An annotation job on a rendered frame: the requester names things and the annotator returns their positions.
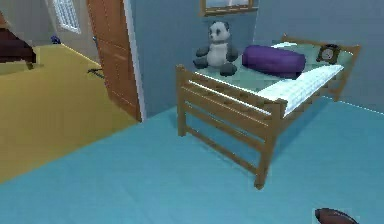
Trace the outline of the dark brown oval ball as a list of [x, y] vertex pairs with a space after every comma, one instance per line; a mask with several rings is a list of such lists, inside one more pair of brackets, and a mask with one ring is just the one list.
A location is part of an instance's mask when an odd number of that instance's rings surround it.
[[316, 209], [315, 217], [320, 224], [359, 224], [346, 213], [330, 208]]

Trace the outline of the dark brown furniture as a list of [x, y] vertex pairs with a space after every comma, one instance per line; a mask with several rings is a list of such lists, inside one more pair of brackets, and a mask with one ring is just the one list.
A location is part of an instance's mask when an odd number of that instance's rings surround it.
[[34, 68], [36, 53], [24, 40], [16, 36], [0, 11], [0, 63], [24, 61], [29, 70]]

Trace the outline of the brown wooden room door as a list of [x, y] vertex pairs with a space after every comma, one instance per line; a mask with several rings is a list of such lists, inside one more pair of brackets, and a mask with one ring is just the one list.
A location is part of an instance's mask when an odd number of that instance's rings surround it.
[[141, 122], [123, 0], [86, 0], [109, 98]]

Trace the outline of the wooden bed with green sheet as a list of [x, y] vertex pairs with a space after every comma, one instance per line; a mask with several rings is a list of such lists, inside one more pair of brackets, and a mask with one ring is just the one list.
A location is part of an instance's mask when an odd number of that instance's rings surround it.
[[[319, 97], [328, 92], [337, 102], [360, 54], [359, 45], [340, 49], [351, 56], [350, 64], [307, 93], [294, 107], [283, 98], [271, 100], [248, 90], [213, 81], [183, 65], [176, 67], [178, 134], [191, 134], [256, 176], [254, 187], [261, 190], [266, 182], [275, 145], [281, 134]], [[224, 146], [187, 124], [192, 115], [212, 127], [247, 144], [260, 154], [251, 164]]]

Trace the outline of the brown alarm clock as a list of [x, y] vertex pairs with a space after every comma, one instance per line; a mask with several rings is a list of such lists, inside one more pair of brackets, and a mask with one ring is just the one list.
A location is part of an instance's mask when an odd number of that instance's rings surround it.
[[317, 62], [327, 62], [329, 64], [335, 64], [340, 54], [341, 48], [336, 44], [325, 44], [320, 47]]

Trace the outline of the black and white panda toy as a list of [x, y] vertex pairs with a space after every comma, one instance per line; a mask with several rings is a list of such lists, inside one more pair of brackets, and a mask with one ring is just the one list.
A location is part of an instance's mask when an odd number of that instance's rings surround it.
[[196, 51], [193, 64], [197, 69], [213, 67], [221, 76], [233, 76], [237, 67], [233, 62], [239, 57], [239, 51], [229, 42], [231, 33], [228, 22], [214, 21], [209, 27], [210, 44]]

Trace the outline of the purple bolster pillow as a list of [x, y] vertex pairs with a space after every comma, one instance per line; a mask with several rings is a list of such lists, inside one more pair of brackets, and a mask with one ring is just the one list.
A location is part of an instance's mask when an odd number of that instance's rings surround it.
[[246, 68], [280, 78], [298, 78], [305, 64], [304, 54], [269, 46], [250, 45], [242, 54]]

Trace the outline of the white lattice window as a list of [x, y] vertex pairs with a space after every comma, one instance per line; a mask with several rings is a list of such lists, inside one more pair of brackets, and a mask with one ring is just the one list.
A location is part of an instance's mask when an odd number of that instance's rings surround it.
[[66, 30], [80, 34], [81, 29], [73, 0], [53, 0], [53, 4], [60, 26]]

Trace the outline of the wooden framed window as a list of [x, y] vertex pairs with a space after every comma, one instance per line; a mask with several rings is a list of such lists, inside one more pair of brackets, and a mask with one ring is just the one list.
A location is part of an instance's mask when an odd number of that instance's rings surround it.
[[199, 0], [200, 16], [220, 16], [256, 11], [260, 0]]

